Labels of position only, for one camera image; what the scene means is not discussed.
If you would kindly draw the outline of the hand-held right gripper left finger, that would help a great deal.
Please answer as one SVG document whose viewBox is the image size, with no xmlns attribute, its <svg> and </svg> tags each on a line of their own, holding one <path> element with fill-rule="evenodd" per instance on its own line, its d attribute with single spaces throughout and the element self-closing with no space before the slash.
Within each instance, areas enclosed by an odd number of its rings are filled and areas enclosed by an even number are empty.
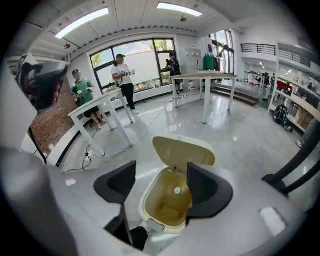
<svg viewBox="0 0 320 256">
<path fill-rule="evenodd" d="M 93 188 L 103 201 L 105 218 L 118 216 L 136 182 L 136 162 L 130 161 L 98 177 Z"/>
</svg>

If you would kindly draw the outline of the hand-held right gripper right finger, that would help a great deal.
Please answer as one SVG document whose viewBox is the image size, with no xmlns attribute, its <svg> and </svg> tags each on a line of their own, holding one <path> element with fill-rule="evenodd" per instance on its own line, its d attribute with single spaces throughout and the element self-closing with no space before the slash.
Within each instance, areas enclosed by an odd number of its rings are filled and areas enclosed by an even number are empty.
<svg viewBox="0 0 320 256">
<path fill-rule="evenodd" d="M 192 162 L 187 164 L 187 186 L 192 201 L 186 213 L 187 223 L 215 217 L 229 205 L 234 194 L 227 180 Z"/>
</svg>

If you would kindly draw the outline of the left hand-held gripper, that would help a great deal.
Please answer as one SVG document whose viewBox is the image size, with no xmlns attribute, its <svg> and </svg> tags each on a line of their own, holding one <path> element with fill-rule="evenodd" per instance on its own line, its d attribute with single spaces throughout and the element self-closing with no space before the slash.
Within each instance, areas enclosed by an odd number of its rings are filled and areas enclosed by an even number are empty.
<svg viewBox="0 0 320 256">
<path fill-rule="evenodd" d="M 45 112 L 58 102 L 68 66 L 64 62 L 36 63 L 28 53 L 14 71 L 5 62 L 0 66 L 1 147 L 35 150 L 29 127 L 37 111 Z M 17 82 L 20 70 L 21 88 Z"/>
</svg>

